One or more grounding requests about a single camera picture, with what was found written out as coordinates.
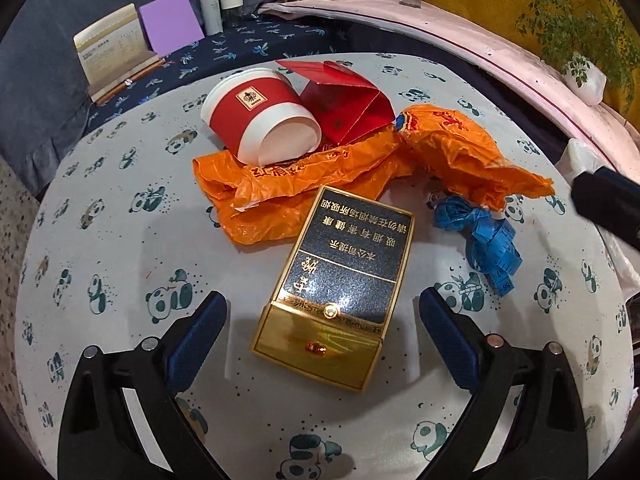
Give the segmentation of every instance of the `white plant pot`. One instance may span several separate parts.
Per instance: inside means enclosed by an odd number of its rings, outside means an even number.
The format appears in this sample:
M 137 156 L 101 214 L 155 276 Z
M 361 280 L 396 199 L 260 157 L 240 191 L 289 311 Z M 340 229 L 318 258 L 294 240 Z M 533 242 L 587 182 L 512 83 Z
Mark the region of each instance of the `white plant pot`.
M 587 59 L 587 66 L 584 67 L 587 73 L 587 81 L 578 87 L 575 76 L 571 74 L 571 68 L 567 67 L 566 74 L 562 76 L 564 83 L 577 95 L 582 102 L 589 106 L 596 106 L 602 102 L 604 87 L 607 84 L 607 76 L 604 75 L 595 64 Z

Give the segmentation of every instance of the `black label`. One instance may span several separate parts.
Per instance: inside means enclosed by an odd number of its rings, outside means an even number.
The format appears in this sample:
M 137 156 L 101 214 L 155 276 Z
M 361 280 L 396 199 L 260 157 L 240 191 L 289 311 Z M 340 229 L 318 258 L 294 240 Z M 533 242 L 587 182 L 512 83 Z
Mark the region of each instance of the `black label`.
M 318 305 L 382 323 L 398 286 L 412 216 L 325 189 L 283 284 Z

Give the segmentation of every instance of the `purple notebook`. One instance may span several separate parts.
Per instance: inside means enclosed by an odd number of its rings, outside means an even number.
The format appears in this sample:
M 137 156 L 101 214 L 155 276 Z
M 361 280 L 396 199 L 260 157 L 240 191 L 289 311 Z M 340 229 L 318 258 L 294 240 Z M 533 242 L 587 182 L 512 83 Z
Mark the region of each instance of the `purple notebook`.
M 204 39 L 189 0 L 155 0 L 139 10 L 151 49 L 159 57 Z

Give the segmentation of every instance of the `book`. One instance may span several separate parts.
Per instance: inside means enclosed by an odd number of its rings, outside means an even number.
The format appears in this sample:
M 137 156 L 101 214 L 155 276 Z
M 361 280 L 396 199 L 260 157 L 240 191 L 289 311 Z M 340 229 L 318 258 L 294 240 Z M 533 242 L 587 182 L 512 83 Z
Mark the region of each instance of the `book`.
M 128 60 L 123 65 L 119 65 L 103 78 L 90 85 L 89 95 L 91 96 L 92 101 L 95 103 L 111 90 L 124 83 L 126 79 L 137 75 L 140 71 L 159 61 L 160 58 L 155 52 L 150 50 L 142 51 L 136 57 Z
M 163 57 L 204 39 L 189 0 L 155 0 L 140 6 L 151 48 Z
M 78 32 L 74 44 L 89 85 L 146 51 L 134 4 L 121 7 Z

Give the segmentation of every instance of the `gold cigarette box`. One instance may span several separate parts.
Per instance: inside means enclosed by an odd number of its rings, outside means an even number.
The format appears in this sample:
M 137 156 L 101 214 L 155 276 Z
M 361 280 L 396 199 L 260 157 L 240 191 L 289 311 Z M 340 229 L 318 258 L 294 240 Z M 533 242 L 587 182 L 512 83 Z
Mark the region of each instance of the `gold cigarette box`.
M 322 186 L 251 350 L 362 391 L 382 348 L 413 232 L 412 213 Z

